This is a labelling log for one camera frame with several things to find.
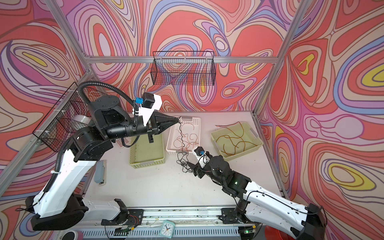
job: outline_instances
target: black wire basket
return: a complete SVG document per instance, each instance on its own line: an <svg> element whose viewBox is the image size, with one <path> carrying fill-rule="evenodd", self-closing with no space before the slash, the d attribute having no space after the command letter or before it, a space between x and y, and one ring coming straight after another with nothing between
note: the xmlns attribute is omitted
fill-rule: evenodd
<svg viewBox="0 0 384 240"><path fill-rule="evenodd" d="M154 51L153 58L153 85L215 85L213 51Z"/></svg>
<svg viewBox="0 0 384 240"><path fill-rule="evenodd" d="M55 152L58 152L61 145L68 139L73 136L74 133L82 127L86 127L87 124L77 121L76 115L87 116L91 119L91 114L87 108L87 105L82 101L77 91L72 94L68 102L63 106L62 109L54 109L58 103L63 100L67 94L70 94L71 90L74 87L77 89L77 85L71 85L67 91L61 96L61 98L56 102L56 104L51 108L49 113L41 120L38 126L34 129L33 134L39 138L45 145ZM99 97L106 95L105 93L98 91L93 87L84 88L84 92L90 99L90 101L95 101ZM59 111L53 121L44 129L37 130L42 124L44 119L54 111Z"/></svg>

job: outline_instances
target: table surface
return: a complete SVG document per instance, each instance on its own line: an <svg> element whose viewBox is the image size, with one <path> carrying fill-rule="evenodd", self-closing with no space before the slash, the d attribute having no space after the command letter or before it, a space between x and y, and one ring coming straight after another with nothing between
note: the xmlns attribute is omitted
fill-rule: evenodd
<svg viewBox="0 0 384 240"><path fill-rule="evenodd" d="M213 156L218 155L210 139L211 132L218 129L215 125L241 121L247 122L257 132L249 112L168 115L201 118L200 146ZM98 185L92 180L86 197L108 201L119 198L127 207L234 205L234 199L208 176L199 179L192 173L182 172L182 166L176 163L177 156L169 155L165 150L168 135L169 129L163 132L165 163L139 169L129 165L129 148L119 148L115 144L102 157L102 160L106 160L106 183ZM190 156L189 160L197 163L194 156ZM263 147L229 161L229 165L232 170L249 177L265 189L280 194Z"/></svg>

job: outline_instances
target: robotic arm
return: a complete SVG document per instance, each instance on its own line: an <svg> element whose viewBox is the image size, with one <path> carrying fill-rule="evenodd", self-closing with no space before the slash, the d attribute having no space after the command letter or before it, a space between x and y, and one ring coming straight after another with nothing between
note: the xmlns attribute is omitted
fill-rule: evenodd
<svg viewBox="0 0 384 240"><path fill-rule="evenodd" d="M260 222L297 240L324 239L326 223L321 207L314 204L304 206L262 188L250 178L232 171L221 155L213 157L202 147L195 148L194 155L198 163L188 162L188 165L195 176L208 175L223 187L225 193L240 199L231 216L220 217L223 223Z"/></svg>
<svg viewBox="0 0 384 240"><path fill-rule="evenodd" d="M83 91L88 86L102 86L120 94L133 106L134 117L122 109L116 96L102 96L91 102ZM161 97L155 94L144 93L133 102L118 88L98 81L83 82L78 92L87 104L92 121L62 145L51 179L39 194L26 199L25 210L35 213L31 224L36 231L64 230L80 220L106 219L115 224L124 223L129 213L120 199L93 201L74 195L73 191L88 170L113 147L111 141L136 136L135 143L140 135L146 134L149 142L153 142L153 135L179 122L178 118L154 111L162 105Z"/></svg>
<svg viewBox="0 0 384 240"><path fill-rule="evenodd" d="M132 105L134 117L121 108L120 99L116 96L102 96L91 102L83 91L87 86L115 91ZM149 142L153 142L153 135L179 122L178 118L155 111L162 104L158 95L144 93L134 102L118 88L98 81L83 82L78 92L89 108L92 121L63 144L49 182L39 194L26 199L27 208L24 210L35 214L31 218L35 231L65 230L81 220L103 219L111 225L125 223L129 212L120 199L94 201L75 195L73 191L86 172L113 147L111 141L130 136L137 139L146 134ZM222 186L225 193L240 199L231 216L219 217L223 223L260 222L298 240L324 239L326 223L322 208L314 204L297 204L269 192L250 178L232 171L222 156L214 157L202 147L197 147L194 154L199 162L188 164L195 176L208 175L214 183Z"/></svg>

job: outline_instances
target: yellow plastic basket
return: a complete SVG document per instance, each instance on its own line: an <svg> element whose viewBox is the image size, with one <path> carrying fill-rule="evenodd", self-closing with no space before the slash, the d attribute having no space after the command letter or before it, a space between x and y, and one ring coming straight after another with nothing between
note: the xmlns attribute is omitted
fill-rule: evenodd
<svg viewBox="0 0 384 240"><path fill-rule="evenodd" d="M232 131L227 128L222 128L211 133L211 141L214 144L217 153L222 155L225 161L230 161L237 157L246 155L250 152L254 152L263 145L263 141L260 139L259 135L246 122L242 122L241 124L237 123L235 125L228 126L228 128ZM233 144L238 144L236 152L231 140Z"/></svg>
<svg viewBox="0 0 384 240"><path fill-rule="evenodd" d="M136 144L131 147L129 164L132 167L148 167L162 163L165 163L162 134L153 135L153 143L149 143L148 137L143 135Z"/></svg>

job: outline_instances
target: alarm clock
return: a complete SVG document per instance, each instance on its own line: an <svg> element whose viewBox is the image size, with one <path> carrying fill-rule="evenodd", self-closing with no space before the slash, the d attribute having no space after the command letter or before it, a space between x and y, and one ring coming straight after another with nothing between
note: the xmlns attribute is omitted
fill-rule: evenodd
<svg viewBox="0 0 384 240"><path fill-rule="evenodd" d="M173 222L165 220L160 229L160 236L172 238L173 231L175 230L175 224Z"/></svg>

